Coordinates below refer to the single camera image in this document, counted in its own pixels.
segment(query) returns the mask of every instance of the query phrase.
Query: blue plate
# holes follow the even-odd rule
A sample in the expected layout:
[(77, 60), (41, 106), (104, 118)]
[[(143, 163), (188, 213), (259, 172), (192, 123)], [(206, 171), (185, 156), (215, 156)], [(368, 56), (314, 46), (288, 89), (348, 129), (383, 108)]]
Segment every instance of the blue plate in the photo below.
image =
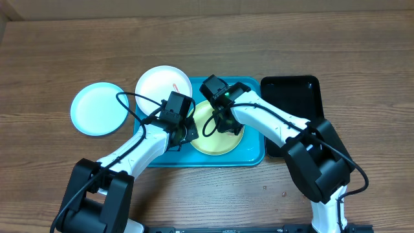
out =
[[(90, 136), (102, 136), (117, 130), (127, 117), (115, 96), (123, 90), (107, 82), (91, 84), (83, 88), (71, 105), (71, 119), (79, 131)], [(125, 95), (120, 100), (128, 106)]]
[[(190, 78), (193, 87), (193, 99), (195, 103), (205, 101), (205, 97), (199, 89), (207, 77)], [(253, 91), (260, 95), (260, 85), (251, 77), (226, 77), (222, 78), (229, 85), (243, 82)], [(136, 114), (140, 118), (146, 115), (138, 106), (135, 107)], [(134, 134), (138, 131), (139, 122), (135, 120)], [(265, 138), (255, 129), (245, 126), (239, 145), (224, 155), (206, 155), (196, 150), (190, 143), (182, 145), (181, 151), (167, 151), (156, 158), (149, 167), (189, 168), (189, 167), (227, 167), (227, 166), (254, 166), (259, 164), (265, 156)]]

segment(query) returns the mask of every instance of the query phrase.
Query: blue plastic tray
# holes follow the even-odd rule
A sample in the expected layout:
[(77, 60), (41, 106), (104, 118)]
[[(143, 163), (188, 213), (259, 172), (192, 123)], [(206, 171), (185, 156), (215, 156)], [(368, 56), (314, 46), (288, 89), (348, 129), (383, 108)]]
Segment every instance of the blue plastic tray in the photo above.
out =
[[(202, 82), (207, 77), (190, 78), (193, 87), (193, 99), (195, 103), (205, 101), (205, 97), (199, 89)], [(236, 82), (243, 82), (253, 91), (260, 95), (260, 85), (251, 77), (225, 77), (222, 78), (229, 85)], [(140, 118), (146, 115), (135, 106), (136, 114)], [(139, 123), (135, 120), (134, 134), (138, 131)], [(255, 129), (245, 126), (245, 133), (239, 145), (232, 151), (224, 155), (206, 155), (196, 150), (190, 143), (182, 145), (181, 151), (167, 151), (165, 154), (156, 158), (149, 167), (170, 167), (170, 168), (189, 168), (189, 167), (227, 167), (227, 166), (254, 166), (259, 164), (265, 156), (265, 138)]]

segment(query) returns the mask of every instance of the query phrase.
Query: wooden table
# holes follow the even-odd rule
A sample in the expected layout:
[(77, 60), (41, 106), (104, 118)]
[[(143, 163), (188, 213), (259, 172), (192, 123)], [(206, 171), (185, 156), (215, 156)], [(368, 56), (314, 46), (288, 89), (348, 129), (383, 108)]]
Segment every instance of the wooden table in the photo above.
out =
[[(133, 91), (141, 74), (163, 64), (188, 76), (318, 77), (325, 116), (371, 181), (347, 198), (348, 220), (412, 232), (413, 11), (8, 23), (1, 232), (48, 231), (75, 162), (107, 155), (132, 135), (131, 116), (115, 134), (82, 135), (69, 117), (76, 93), (100, 81)], [(363, 184), (357, 172), (351, 179), (349, 190)], [(310, 223), (312, 212), (283, 160), (266, 158), (246, 168), (146, 169), (129, 216), (149, 226), (266, 227)]]

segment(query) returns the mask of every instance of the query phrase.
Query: black tray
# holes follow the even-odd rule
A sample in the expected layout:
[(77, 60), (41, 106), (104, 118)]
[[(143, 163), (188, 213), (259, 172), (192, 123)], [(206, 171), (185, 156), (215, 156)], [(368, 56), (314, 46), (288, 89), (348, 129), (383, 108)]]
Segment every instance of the black tray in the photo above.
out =
[[(308, 120), (323, 118), (319, 81), (315, 76), (266, 77), (260, 83), (261, 97), (269, 104)], [(266, 152), (281, 157), (280, 148), (265, 138)]]

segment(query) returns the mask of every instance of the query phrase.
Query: red marking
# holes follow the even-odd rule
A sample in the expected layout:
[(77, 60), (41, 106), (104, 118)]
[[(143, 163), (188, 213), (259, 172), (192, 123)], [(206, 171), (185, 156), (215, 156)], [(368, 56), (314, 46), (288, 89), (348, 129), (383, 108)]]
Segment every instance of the red marking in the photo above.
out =
[(173, 87), (174, 87), (174, 90), (175, 90), (176, 92), (180, 93), (179, 88), (177, 87), (177, 85), (175, 85), (175, 83), (173, 83)]

